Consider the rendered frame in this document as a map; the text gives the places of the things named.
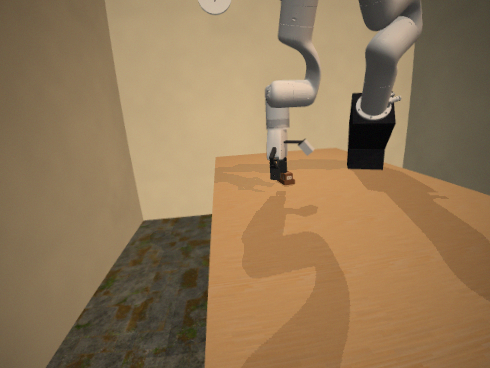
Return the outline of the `brown wooden tray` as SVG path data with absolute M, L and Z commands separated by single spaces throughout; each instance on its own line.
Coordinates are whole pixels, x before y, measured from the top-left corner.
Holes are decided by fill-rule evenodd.
M 280 183 L 282 183 L 283 185 L 291 185 L 291 184 L 295 184 L 295 179 L 285 181 L 285 180 L 283 180 L 283 179 L 281 179 L 281 178 L 280 178 L 280 180 L 277 180 L 277 181 L 279 181 L 279 182 L 280 182 Z

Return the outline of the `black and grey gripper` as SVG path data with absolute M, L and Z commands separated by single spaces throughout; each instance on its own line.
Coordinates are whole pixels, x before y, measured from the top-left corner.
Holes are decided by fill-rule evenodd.
M 287 173 L 286 156 L 288 154 L 288 143 L 283 143 L 283 141 L 287 140 L 287 129 L 290 129 L 290 127 L 266 128 L 268 130 L 267 160 L 270 160 L 271 180 L 280 180 L 280 173 Z

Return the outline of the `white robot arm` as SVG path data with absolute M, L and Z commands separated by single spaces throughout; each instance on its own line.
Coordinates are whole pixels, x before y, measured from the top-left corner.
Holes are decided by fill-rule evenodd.
M 320 59 L 312 43 L 318 0 L 280 1 L 278 39 L 302 54 L 306 75 L 305 80 L 277 80 L 265 88 L 266 128 L 290 127 L 289 107 L 310 106 L 321 80 Z M 359 5 L 366 27 L 379 32 L 365 50 L 364 85 L 356 111 L 360 117 L 376 121 L 385 118 L 391 104 L 402 99 L 392 98 L 392 89 L 399 59 L 422 32 L 421 0 L 359 0 Z

